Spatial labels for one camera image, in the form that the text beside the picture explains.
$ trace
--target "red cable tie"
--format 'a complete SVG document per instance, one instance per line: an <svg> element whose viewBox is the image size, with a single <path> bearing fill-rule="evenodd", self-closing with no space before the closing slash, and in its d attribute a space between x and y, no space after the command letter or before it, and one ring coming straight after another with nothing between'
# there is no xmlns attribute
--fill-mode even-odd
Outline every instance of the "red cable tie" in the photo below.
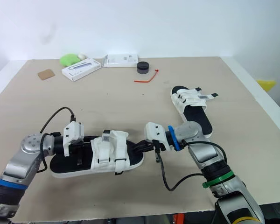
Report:
<svg viewBox="0 0 280 224"><path fill-rule="evenodd" d="M149 83L151 80L153 80L153 78L155 77L155 75L159 72L158 69L155 69L155 74L154 76L151 77L151 79L149 79L148 81L138 81L138 80L134 80L135 83Z"/></svg>

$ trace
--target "black cable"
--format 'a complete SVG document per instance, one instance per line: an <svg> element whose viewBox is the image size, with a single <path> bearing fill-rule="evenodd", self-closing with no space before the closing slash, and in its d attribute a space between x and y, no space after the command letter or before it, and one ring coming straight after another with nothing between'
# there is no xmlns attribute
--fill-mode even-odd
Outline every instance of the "black cable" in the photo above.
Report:
<svg viewBox="0 0 280 224"><path fill-rule="evenodd" d="M212 146L215 146L217 148L219 148L223 154L223 157L224 157L224 160L225 162L227 163L227 156L226 156L226 153L224 151L224 149L219 146L218 144L216 143L213 143L213 142L210 142L210 141L191 141L191 142L186 142L185 140L182 140L182 144L183 146L188 146L188 145L194 145L194 144L207 144L207 145L212 145Z"/></svg>
<svg viewBox="0 0 280 224"><path fill-rule="evenodd" d="M160 163L161 163L163 181L164 181L165 187L166 187L167 190L169 190L169 191L174 191L174 190L178 187L178 185L180 185L184 180L186 180L186 179L189 178L189 177L192 177L192 176L203 176L203 174L200 174L200 173L189 174L189 175L185 176L184 178L180 179L180 180L176 183L176 185L173 186L173 188L170 188L170 187L168 186L168 183L167 183L167 180L166 180L165 168L164 168L164 163L163 163L162 157L161 157L160 153L157 153L157 155L158 155L159 160L160 160Z"/></svg>
<svg viewBox="0 0 280 224"><path fill-rule="evenodd" d="M217 215L217 210L215 209L215 213L213 215L213 218L211 219L211 223L210 224L214 224L216 215Z"/></svg>
<svg viewBox="0 0 280 224"><path fill-rule="evenodd" d="M71 116L70 116L70 121L76 121L74 112L68 108L67 106L61 107L60 109L58 109L55 113L52 114L52 116L47 120L47 122L44 124L44 126L42 127L41 131L39 132L40 134L43 132L43 130L46 128L46 126L48 125L48 123L53 119L53 117L55 117L56 114L58 114L61 110L63 109L67 109L70 111Z"/></svg>
<svg viewBox="0 0 280 224"><path fill-rule="evenodd" d="M58 114L61 110L63 109L67 109L70 111L70 121L76 121L76 118L75 118L75 114L74 112L67 106L64 106L64 107L61 107L59 108L55 113L52 114L52 116L47 120L47 122L44 124L44 126L42 127L41 131L39 132L40 134L43 132L43 130L46 128L46 126L48 125L48 123L53 119L53 117L55 117L56 114ZM40 142L40 154L41 154L41 158L42 158L42 162L43 162L43 165L44 165L44 169L42 170L38 170L37 173L40 173L40 172L43 172L45 170L47 170L48 168L48 165L46 163L46 160L45 160L45 156L43 154L43 141L45 139L45 137L49 135L48 133L45 133L42 135L42 138L41 138L41 142Z"/></svg>
<svg viewBox="0 0 280 224"><path fill-rule="evenodd" d="M41 158L42 158L42 162L43 162L43 165L44 165L44 169L42 170L38 170L37 173L40 173L40 172L43 172L45 170L47 170L48 166L47 166L47 163L45 161L45 156L43 154L43 141L45 140L45 137L49 135L48 133L45 133L42 135L42 138L41 138L41 142L40 142L40 151L41 151Z"/></svg>

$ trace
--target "white box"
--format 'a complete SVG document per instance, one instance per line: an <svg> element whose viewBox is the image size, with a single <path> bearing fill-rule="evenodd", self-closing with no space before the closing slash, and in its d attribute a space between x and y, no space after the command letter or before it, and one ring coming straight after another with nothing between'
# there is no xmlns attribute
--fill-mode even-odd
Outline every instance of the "white box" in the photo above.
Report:
<svg viewBox="0 0 280 224"><path fill-rule="evenodd" d="M78 79L100 69L101 67L102 65L100 62L97 62L92 58L86 58L85 60L62 69L61 72L71 81L75 82Z"/></svg>
<svg viewBox="0 0 280 224"><path fill-rule="evenodd" d="M138 55L124 54L124 55L106 55L103 58L103 67L137 67Z"/></svg>

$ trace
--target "green object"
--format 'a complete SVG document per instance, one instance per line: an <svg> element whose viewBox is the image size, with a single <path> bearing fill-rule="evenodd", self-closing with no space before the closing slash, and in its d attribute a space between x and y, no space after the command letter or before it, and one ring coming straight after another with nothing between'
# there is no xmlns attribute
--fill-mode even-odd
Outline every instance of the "green object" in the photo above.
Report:
<svg viewBox="0 0 280 224"><path fill-rule="evenodd" d="M78 58L78 56L75 54L64 55L59 60L60 64L62 64L64 67L69 67L72 64L78 63L80 61L80 58Z"/></svg>
<svg viewBox="0 0 280 224"><path fill-rule="evenodd" d="M208 188L209 186L215 185L216 183L219 183L219 182L221 182L221 181L224 181L224 180L228 179L228 178L231 177L232 175L234 175L234 173L233 173L233 171L231 170L231 171L229 171L227 174L224 174L224 175L222 175L222 176L216 178L215 180L208 181L208 182L204 182L204 183L202 184L202 186L203 186L204 188Z"/></svg>

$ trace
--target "blue ring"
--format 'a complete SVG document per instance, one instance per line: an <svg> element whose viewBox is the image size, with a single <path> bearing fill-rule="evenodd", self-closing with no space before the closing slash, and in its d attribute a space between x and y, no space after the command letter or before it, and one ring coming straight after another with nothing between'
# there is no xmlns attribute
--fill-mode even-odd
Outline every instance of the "blue ring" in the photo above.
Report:
<svg viewBox="0 0 280 224"><path fill-rule="evenodd" d="M12 182L4 181L1 179L0 179L0 185L10 187L10 188L20 189L20 190L26 190L28 188L27 185L12 183Z"/></svg>
<svg viewBox="0 0 280 224"><path fill-rule="evenodd" d="M173 129L173 127L172 127L171 125L169 125L169 126L168 126L168 129L169 129L169 131L170 131L170 134L171 134L171 137L172 137L174 146L175 146L175 150L176 150L176 151L181 151L181 148L180 148L180 146L179 146L179 144L178 144L178 141L177 141L177 139L176 139L176 136L175 136L175 134L174 134L174 129Z"/></svg>

